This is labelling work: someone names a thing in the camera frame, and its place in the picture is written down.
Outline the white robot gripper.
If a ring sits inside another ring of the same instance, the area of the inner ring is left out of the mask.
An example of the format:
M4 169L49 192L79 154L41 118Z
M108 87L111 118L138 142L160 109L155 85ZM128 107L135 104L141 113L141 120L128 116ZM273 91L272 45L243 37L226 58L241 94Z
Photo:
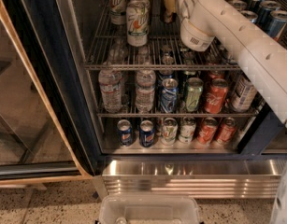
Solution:
M179 21L189 19L193 14L195 4L198 0L176 0L176 12Z

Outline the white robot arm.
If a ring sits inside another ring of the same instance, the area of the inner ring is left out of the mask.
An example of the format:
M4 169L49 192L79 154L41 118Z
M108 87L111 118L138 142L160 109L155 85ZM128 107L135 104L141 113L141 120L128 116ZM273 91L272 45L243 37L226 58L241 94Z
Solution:
M218 39L264 98L270 110L242 140L247 154L266 147L287 129L287 49L224 0L176 0L176 13L185 46L204 51Z

